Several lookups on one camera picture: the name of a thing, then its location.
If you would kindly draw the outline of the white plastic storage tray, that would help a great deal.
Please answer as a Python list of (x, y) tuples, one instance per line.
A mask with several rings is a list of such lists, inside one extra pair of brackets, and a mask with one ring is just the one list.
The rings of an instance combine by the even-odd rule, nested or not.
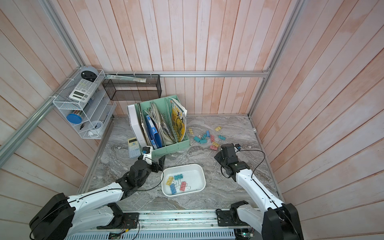
[[(179, 174), (182, 174), (183, 178), (181, 180), (173, 181), (173, 184), (176, 186), (177, 193), (172, 195), (170, 186), (166, 185), (166, 181), (168, 177)], [(203, 168), (198, 164), (189, 164), (167, 168), (163, 171), (162, 177), (164, 178), (161, 184), (162, 192), (167, 197), (176, 197), (186, 194), (198, 193), (204, 190), (206, 187), (206, 179)], [(187, 182), (191, 189), (189, 191), (181, 192), (179, 190), (181, 182)]]

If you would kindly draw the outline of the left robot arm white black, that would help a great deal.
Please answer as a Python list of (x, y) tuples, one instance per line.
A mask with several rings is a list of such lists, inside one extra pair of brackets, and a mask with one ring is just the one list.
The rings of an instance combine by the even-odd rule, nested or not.
[(155, 162), (142, 155), (129, 172), (103, 188), (74, 196), (53, 196), (30, 221), (30, 239), (63, 240), (92, 228), (123, 228), (125, 215), (117, 202), (140, 192), (151, 173), (164, 170), (165, 159)]

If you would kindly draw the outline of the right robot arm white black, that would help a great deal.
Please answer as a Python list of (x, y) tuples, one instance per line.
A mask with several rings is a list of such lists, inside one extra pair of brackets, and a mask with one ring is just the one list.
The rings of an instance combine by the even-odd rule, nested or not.
[(285, 204), (274, 196), (256, 177), (249, 165), (241, 162), (237, 153), (241, 146), (221, 145), (215, 160), (226, 178), (239, 184), (256, 203), (253, 208), (246, 201), (233, 203), (228, 211), (216, 210), (218, 225), (250, 226), (264, 240), (304, 239), (298, 210), (293, 204)]

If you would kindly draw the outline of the white binder box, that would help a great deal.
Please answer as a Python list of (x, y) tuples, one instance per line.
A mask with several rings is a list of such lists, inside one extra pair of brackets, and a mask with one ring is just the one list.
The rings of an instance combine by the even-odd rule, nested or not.
[(130, 125), (132, 127), (132, 130), (135, 134), (136, 139), (138, 140), (141, 147), (147, 147), (148, 143), (146, 140), (146, 136), (144, 134), (144, 130), (142, 127), (142, 122), (139, 117), (138, 110), (136, 108), (136, 104), (134, 105), (128, 105), (127, 106), (129, 119), (130, 119)]

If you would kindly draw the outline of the blue file folder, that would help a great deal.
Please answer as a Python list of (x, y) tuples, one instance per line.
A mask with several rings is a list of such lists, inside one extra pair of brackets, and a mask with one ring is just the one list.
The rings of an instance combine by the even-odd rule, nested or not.
[(158, 133), (158, 130), (149, 115), (146, 115), (146, 124), (147, 124), (148, 132), (150, 135), (150, 141), (154, 149), (162, 148), (163, 143), (162, 143), (161, 136)]

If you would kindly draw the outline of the small desk calculator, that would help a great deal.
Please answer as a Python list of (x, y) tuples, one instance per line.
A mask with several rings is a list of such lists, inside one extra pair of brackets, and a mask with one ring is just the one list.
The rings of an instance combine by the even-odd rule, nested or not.
[(129, 155), (131, 159), (139, 157), (141, 152), (141, 146), (136, 138), (128, 139)]

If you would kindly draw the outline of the stack of papers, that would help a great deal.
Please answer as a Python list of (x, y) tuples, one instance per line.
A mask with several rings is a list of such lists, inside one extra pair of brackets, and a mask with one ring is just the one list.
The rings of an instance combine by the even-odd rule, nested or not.
[(150, 102), (150, 107), (145, 110), (145, 114), (149, 115), (154, 122), (158, 133), (161, 136), (163, 147), (176, 143), (174, 134), (166, 123), (165, 115), (159, 111), (157, 105), (154, 102)]

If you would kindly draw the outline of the green file organizer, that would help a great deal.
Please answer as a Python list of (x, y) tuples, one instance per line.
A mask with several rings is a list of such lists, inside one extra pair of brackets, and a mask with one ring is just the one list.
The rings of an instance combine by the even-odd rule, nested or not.
[(175, 132), (174, 132), (173, 127), (172, 127), (172, 121), (171, 121), (170, 98), (175, 98), (175, 99), (177, 99), (181, 103), (181, 101), (179, 100), (178, 96), (173, 95), (173, 96), (169, 96), (169, 97), (163, 97), (163, 98), (159, 98), (159, 99), (150, 100), (150, 101), (146, 101), (146, 102), (142, 102), (142, 103), (137, 103), (136, 104), (136, 108), (138, 110), (139, 117), (140, 117), (141, 122), (142, 122), (142, 127), (143, 127), (143, 130), (144, 130), (144, 134), (146, 136), (146, 140), (147, 140), (148, 146), (153, 147), (153, 145), (151, 144), (151, 141), (150, 141), (150, 135), (149, 135), (147, 124), (146, 124), (146, 115), (147, 114), (145, 114), (145, 110), (147, 110), (147, 108), (150, 107), (150, 102), (154, 102), (157, 105), (159, 111), (162, 114), (165, 115), (166, 123), (170, 127), (170, 129), (171, 129), (171, 131), (174, 134), (174, 137), (176, 139), (176, 143), (175, 144), (172, 144), (172, 145), (169, 145), (169, 146), (166, 146), (166, 147), (162, 147), (162, 148), (159, 148), (159, 149), (154, 149), (154, 147), (153, 147), (152, 156), (154, 156), (154, 157), (160, 157), (160, 156), (163, 156), (163, 155), (166, 155), (166, 154), (175, 153), (175, 152), (187, 149), (190, 146), (190, 138), (188, 137), (188, 134), (187, 134), (187, 125), (186, 125), (186, 134), (185, 134), (185, 137), (184, 137), (183, 141), (182, 142), (178, 142), (177, 141), (177, 138), (175, 136)]

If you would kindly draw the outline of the yellow art magazine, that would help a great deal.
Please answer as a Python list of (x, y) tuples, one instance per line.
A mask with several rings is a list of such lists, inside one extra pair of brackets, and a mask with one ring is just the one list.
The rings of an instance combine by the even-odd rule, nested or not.
[(170, 98), (171, 121), (178, 142), (182, 142), (186, 134), (187, 109), (175, 99)]

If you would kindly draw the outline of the white tape dispenser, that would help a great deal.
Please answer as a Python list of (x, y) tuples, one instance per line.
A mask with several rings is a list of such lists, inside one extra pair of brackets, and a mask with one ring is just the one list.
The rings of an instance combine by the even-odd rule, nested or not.
[(103, 127), (102, 121), (92, 121), (88, 124), (88, 136), (98, 138)]

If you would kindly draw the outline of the ruler on basket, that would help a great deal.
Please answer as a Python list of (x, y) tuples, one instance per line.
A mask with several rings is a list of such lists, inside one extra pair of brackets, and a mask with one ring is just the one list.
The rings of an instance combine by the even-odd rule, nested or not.
[(106, 75), (105, 79), (138, 82), (138, 83), (146, 83), (147, 82), (146, 78), (137, 78), (137, 77), (119, 76), (119, 75)]

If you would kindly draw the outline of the blue lid jar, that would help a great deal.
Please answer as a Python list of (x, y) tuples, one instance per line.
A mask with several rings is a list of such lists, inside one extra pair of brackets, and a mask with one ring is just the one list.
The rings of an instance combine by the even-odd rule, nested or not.
[(74, 125), (78, 125), (83, 121), (83, 111), (81, 110), (74, 110), (71, 111), (67, 116), (66, 119)]

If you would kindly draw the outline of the white calculator on shelf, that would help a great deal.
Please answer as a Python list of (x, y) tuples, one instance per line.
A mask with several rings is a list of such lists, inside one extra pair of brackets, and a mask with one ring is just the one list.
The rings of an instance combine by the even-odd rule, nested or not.
[(87, 103), (97, 89), (97, 85), (91, 81), (81, 79), (70, 93), (69, 98), (74, 101)]

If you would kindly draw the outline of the grey round clock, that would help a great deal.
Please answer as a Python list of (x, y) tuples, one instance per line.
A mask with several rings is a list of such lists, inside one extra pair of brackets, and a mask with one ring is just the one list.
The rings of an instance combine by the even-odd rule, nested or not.
[(98, 70), (92, 66), (84, 66), (81, 68), (80, 72), (82, 79), (90, 81), (92, 83), (96, 80), (99, 75)]

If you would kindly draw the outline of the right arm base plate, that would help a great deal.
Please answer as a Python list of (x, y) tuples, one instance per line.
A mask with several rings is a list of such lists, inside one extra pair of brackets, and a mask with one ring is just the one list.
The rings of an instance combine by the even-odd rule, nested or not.
[(234, 221), (231, 211), (223, 211), (221, 209), (216, 209), (215, 213), (217, 215), (217, 222), (219, 227), (234, 227), (241, 225)]

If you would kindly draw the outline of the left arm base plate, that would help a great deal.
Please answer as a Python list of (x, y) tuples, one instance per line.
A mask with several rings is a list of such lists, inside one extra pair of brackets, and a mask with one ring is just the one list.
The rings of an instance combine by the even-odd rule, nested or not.
[(139, 213), (123, 213), (113, 220), (107, 226), (99, 226), (98, 230), (110, 229), (136, 229), (138, 227)]

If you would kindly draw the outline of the black mesh wall basket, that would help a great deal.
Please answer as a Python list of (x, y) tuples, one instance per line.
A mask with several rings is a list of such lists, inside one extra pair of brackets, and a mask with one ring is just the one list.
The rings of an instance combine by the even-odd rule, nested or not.
[(119, 76), (129, 76), (137, 78), (146, 78), (146, 83), (103, 80), (103, 87), (109, 98), (113, 101), (136, 101), (143, 102), (158, 99), (162, 95), (160, 77), (158, 75), (142, 74), (121, 74)]

